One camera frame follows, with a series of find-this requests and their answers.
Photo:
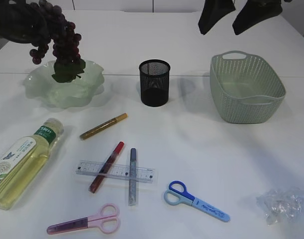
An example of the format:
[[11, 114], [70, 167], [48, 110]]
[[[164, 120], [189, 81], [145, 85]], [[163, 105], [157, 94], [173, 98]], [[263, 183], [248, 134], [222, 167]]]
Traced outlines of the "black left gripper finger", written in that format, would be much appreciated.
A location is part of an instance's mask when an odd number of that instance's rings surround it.
[[45, 17], [25, 2], [0, 2], [0, 38], [22, 44], [47, 41]]

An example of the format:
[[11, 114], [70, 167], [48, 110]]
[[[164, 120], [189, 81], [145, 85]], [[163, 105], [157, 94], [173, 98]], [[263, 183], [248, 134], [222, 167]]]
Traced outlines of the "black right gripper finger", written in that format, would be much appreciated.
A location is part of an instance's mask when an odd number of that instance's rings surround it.
[[240, 35], [254, 25], [282, 13], [280, 0], [248, 0], [232, 24], [234, 33]]
[[217, 22], [235, 10], [232, 0], [205, 0], [198, 22], [200, 33], [207, 34]]

